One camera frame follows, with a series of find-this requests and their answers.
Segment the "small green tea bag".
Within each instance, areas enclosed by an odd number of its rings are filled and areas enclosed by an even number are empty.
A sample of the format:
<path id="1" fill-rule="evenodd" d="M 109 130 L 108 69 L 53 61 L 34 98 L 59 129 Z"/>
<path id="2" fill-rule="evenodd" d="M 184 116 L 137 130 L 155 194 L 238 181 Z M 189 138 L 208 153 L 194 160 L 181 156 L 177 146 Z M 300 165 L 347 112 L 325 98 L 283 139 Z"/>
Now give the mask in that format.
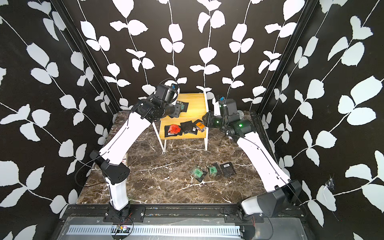
<path id="1" fill-rule="evenodd" d="M 219 166 L 218 163 L 213 163 L 213 164 L 210 164 L 207 166 L 207 169 L 208 169 L 208 172 L 209 172 L 209 176 L 214 178 L 214 177 L 220 177 L 223 172 Z"/>

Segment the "black barcode tea bag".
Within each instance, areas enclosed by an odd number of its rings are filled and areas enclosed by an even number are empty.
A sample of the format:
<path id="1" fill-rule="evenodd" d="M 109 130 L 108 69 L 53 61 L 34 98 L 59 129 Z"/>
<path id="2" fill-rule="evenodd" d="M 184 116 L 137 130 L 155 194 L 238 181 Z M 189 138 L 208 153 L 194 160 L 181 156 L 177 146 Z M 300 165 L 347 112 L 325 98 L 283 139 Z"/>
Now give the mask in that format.
<path id="1" fill-rule="evenodd" d="M 223 176 L 226 178 L 236 175 L 232 162 L 221 164 L 220 168 Z"/>

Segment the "green label tea bag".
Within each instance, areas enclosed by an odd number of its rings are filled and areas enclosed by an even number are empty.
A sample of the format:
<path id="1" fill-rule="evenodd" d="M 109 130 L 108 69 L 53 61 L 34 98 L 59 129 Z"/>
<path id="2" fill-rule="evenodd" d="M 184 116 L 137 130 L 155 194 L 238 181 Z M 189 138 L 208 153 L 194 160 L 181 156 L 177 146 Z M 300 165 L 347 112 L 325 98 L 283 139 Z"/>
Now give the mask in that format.
<path id="1" fill-rule="evenodd" d="M 201 183 L 206 177 L 207 172 L 204 171 L 200 166 L 196 166 L 191 170 L 190 175 Z"/>

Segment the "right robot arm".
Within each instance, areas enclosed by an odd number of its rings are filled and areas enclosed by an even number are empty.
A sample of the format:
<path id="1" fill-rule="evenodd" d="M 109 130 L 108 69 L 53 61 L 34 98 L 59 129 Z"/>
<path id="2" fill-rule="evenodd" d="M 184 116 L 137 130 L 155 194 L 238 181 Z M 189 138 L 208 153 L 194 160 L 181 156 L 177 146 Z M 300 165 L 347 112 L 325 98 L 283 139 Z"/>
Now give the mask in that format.
<path id="1" fill-rule="evenodd" d="M 302 185 L 297 180 L 291 180 L 278 166 L 263 145 L 255 126 L 241 116 L 235 100 L 221 98 L 218 108 L 219 115 L 208 112 L 203 116 L 204 125 L 221 130 L 238 144 L 250 159 L 266 190 L 264 194 L 243 200 L 240 203 L 243 213 L 247 216 L 263 214 L 270 218 L 292 206 L 298 200 Z"/>

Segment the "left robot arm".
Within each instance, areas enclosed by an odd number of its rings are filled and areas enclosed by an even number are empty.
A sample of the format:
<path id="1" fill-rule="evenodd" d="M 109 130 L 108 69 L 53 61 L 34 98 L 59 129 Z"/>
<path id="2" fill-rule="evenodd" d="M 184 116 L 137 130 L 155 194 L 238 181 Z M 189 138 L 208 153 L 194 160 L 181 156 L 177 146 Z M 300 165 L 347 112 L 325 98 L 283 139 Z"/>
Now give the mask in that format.
<path id="1" fill-rule="evenodd" d="M 154 93 L 139 100 L 129 110 L 126 122 L 114 137 L 98 153 L 92 152 L 92 159 L 101 169 L 109 187 L 109 208 L 120 216 L 129 211 L 126 182 L 130 169 L 122 163 L 123 157 L 152 123 L 176 112 L 179 91 L 175 83 L 158 85 Z"/>

